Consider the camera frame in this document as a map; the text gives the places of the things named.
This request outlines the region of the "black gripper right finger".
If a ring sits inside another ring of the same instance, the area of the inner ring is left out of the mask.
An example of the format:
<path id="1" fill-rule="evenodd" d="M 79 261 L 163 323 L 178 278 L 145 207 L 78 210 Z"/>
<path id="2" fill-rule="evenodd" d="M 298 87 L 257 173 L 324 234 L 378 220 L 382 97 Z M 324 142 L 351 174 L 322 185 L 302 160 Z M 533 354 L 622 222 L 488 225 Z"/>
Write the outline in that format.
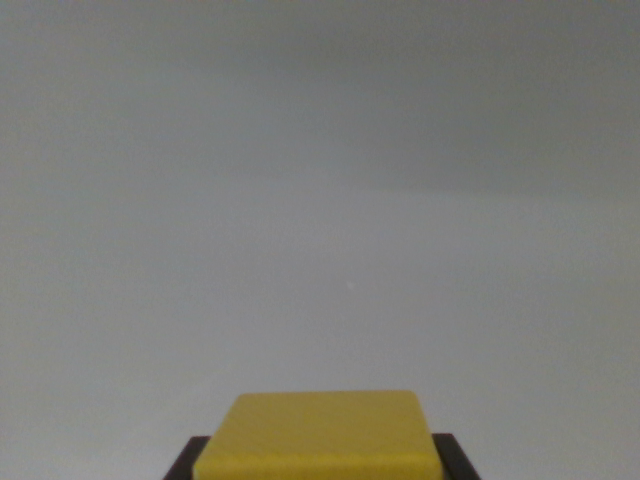
<path id="1" fill-rule="evenodd" d="M 432 435 L 446 480 L 481 480 L 481 477 L 451 433 Z"/>

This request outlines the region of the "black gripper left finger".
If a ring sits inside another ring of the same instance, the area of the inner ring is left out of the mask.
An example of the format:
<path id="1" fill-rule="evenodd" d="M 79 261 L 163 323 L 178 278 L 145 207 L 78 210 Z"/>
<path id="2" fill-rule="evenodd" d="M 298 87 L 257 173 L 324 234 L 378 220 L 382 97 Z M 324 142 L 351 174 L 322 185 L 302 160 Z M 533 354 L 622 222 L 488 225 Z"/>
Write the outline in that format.
<path id="1" fill-rule="evenodd" d="M 192 480 L 193 465 L 209 440 L 209 436 L 191 437 L 164 475 L 163 480 Z"/>

